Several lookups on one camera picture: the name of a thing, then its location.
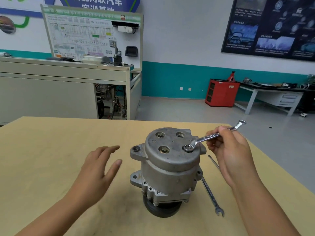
black display screen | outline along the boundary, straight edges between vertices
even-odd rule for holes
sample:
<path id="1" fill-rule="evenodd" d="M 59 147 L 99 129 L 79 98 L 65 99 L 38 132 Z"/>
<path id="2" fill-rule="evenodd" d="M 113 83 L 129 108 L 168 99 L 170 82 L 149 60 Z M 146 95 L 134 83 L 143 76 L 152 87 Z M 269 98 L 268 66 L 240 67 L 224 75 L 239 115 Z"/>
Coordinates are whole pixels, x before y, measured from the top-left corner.
<path id="1" fill-rule="evenodd" d="M 234 0 L 222 52 L 315 61 L 315 0 Z"/>

forearm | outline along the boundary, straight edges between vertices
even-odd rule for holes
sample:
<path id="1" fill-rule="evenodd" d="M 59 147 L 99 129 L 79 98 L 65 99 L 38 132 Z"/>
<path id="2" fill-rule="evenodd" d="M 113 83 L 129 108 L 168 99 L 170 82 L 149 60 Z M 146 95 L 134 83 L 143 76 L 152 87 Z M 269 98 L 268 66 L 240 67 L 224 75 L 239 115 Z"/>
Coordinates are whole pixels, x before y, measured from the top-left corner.
<path id="1" fill-rule="evenodd" d="M 300 235 L 258 176 L 237 184 L 233 193 L 249 235 Z"/>
<path id="2" fill-rule="evenodd" d="M 22 229 L 16 236 L 61 236 L 85 211 L 85 208 L 63 198 L 41 216 Z"/>

person's left hand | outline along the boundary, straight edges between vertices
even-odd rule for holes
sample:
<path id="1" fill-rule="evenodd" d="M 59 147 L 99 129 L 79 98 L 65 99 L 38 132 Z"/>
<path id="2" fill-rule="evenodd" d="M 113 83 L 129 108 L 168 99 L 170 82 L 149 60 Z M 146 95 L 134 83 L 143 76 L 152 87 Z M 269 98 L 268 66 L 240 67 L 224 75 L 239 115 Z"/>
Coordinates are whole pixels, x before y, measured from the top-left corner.
<path id="1" fill-rule="evenodd" d="M 90 152 L 65 197 L 78 203 L 84 209 L 96 204 L 104 196 L 120 168 L 121 159 L 116 160 L 105 174 L 105 166 L 110 155 L 119 147 L 98 147 Z"/>

floor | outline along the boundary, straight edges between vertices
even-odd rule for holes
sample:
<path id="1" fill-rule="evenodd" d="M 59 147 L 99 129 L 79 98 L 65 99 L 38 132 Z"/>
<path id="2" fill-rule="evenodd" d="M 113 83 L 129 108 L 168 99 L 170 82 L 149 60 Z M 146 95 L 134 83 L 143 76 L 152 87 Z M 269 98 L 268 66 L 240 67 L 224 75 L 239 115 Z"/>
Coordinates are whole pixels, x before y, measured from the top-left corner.
<path id="1" fill-rule="evenodd" d="M 270 106 L 254 105 L 250 115 L 238 107 L 209 107 L 204 100 L 142 96 L 136 120 L 229 123 L 247 122 L 239 131 L 315 194 L 315 115 L 306 118 Z"/>

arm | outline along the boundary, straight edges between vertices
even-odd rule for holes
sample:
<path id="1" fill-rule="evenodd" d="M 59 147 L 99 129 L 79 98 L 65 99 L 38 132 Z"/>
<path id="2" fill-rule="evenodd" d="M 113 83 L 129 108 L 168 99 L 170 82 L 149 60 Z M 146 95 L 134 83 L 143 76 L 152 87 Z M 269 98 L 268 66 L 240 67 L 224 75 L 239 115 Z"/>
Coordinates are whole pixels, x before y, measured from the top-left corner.
<path id="1" fill-rule="evenodd" d="M 81 171 L 63 199 L 22 229 L 16 236 L 61 236 L 106 193 L 122 160 L 117 160 L 104 175 L 111 153 L 119 146 L 99 147 L 88 154 Z"/>
<path id="2" fill-rule="evenodd" d="M 223 178 L 233 194 L 249 235 L 299 236 L 282 208 L 263 185 L 256 171 L 250 147 L 237 131 L 218 127 L 222 137 L 207 142 L 217 157 Z"/>

